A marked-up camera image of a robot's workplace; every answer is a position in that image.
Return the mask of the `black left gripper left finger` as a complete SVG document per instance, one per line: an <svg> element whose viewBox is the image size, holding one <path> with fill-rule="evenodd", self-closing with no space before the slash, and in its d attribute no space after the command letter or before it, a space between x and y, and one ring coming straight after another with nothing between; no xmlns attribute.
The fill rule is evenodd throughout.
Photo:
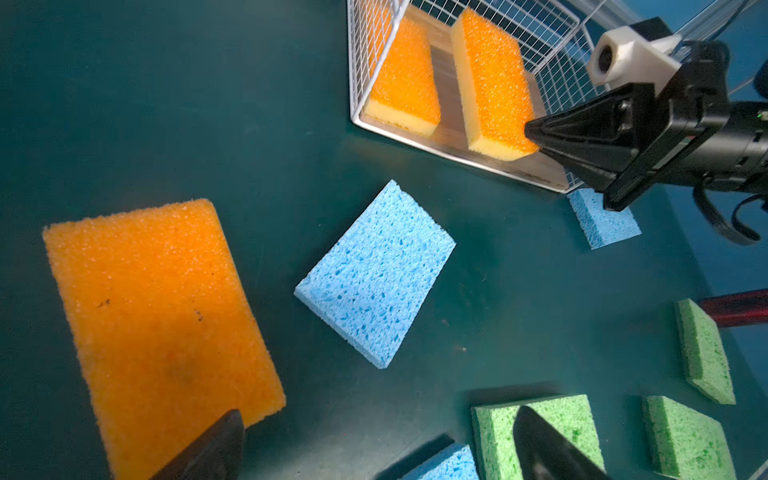
<svg viewBox="0 0 768 480"><path fill-rule="evenodd" d="M230 410L151 479L237 479L244 441L245 427L241 413L237 409Z"/></svg>

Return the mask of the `green sponge front centre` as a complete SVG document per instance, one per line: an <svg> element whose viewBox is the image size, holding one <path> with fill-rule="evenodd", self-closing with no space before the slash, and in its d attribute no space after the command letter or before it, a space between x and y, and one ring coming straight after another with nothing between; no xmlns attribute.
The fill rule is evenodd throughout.
<svg viewBox="0 0 768 480"><path fill-rule="evenodd" d="M588 396L471 409L483 479L606 479Z"/></svg>

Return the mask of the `green sponge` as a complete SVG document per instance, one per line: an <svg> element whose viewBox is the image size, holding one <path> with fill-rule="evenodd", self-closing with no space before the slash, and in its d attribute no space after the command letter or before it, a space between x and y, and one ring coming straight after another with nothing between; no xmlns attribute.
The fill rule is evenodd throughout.
<svg viewBox="0 0 768 480"><path fill-rule="evenodd" d="M722 425L665 396L642 401L656 473L672 479L734 479L734 463Z"/></svg>
<svg viewBox="0 0 768 480"><path fill-rule="evenodd" d="M686 380L720 405L735 405L728 358L715 321L693 300L675 304Z"/></svg>
<svg viewBox="0 0 768 480"><path fill-rule="evenodd" d="M606 479L588 396L471 409L483 479Z"/></svg>

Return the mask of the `blue sponge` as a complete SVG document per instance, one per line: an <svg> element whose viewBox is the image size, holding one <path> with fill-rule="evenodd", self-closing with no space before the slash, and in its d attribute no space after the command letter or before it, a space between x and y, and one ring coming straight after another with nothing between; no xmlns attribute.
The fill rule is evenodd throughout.
<svg viewBox="0 0 768 480"><path fill-rule="evenodd" d="M469 445L454 443L417 466L402 480L479 480Z"/></svg>
<svg viewBox="0 0 768 480"><path fill-rule="evenodd" d="M567 195L592 250L639 236L641 229L629 208L614 212L603 208L603 195L590 188Z"/></svg>
<svg viewBox="0 0 768 480"><path fill-rule="evenodd" d="M412 196L389 181L294 294L385 369L455 246Z"/></svg>

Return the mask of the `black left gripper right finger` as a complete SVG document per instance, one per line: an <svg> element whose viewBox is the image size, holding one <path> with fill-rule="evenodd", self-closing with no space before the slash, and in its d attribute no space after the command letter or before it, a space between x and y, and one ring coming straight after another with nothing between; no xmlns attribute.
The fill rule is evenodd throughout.
<svg viewBox="0 0 768 480"><path fill-rule="evenodd" d="M610 480L610 477L549 422L521 406L513 438L524 479Z"/></svg>

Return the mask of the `green sponge front right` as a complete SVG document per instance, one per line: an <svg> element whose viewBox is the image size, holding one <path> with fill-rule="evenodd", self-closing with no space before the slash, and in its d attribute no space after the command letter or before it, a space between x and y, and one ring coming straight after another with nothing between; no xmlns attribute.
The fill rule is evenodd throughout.
<svg viewBox="0 0 768 480"><path fill-rule="evenodd" d="M672 479L734 479L734 463L722 425L665 396L642 401L656 473Z"/></svg>

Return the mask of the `green sponge far right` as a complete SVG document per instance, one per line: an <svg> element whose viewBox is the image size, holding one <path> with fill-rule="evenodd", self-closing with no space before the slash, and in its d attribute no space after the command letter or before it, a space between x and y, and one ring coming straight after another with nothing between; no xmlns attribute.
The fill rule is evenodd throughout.
<svg viewBox="0 0 768 480"><path fill-rule="evenodd" d="M720 405L735 405L728 358L715 321L693 300L675 304L686 380Z"/></svg>

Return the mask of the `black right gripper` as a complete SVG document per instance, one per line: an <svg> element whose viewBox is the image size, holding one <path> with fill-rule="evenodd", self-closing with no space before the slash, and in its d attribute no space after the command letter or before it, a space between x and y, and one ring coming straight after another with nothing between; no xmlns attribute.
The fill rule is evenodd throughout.
<svg viewBox="0 0 768 480"><path fill-rule="evenodd" d="M653 84L628 83L527 122L526 138L603 192L608 210L655 184L765 195L767 101L729 100L724 43L688 46L690 58L657 99Z"/></svg>

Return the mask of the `red black handheld object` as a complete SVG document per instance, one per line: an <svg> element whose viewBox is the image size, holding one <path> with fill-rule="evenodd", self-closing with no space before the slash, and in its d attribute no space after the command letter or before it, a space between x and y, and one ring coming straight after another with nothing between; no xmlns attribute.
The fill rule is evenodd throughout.
<svg viewBox="0 0 768 480"><path fill-rule="evenodd" d="M767 289L709 297L699 300L697 304L719 328L767 323Z"/></svg>

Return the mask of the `blue sponge front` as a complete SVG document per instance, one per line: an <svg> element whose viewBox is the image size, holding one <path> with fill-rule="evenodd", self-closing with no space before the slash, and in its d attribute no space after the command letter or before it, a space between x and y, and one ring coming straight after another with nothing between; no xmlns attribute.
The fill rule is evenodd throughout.
<svg viewBox="0 0 768 480"><path fill-rule="evenodd" d="M469 445L454 443L417 466L402 480L479 480Z"/></svg>

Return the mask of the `orange sponge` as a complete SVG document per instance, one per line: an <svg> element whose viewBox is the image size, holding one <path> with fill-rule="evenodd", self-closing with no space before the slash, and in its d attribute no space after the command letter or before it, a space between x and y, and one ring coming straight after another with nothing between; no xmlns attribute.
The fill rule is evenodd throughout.
<svg viewBox="0 0 768 480"><path fill-rule="evenodd" d="M538 152L524 134L534 109L517 40L466 8L451 41L468 148L501 161Z"/></svg>
<svg viewBox="0 0 768 480"><path fill-rule="evenodd" d="M47 226L48 261L117 479L147 479L230 410L286 396L206 199Z"/></svg>
<svg viewBox="0 0 768 480"><path fill-rule="evenodd" d="M403 18L363 113L429 138L441 122L427 29Z"/></svg>

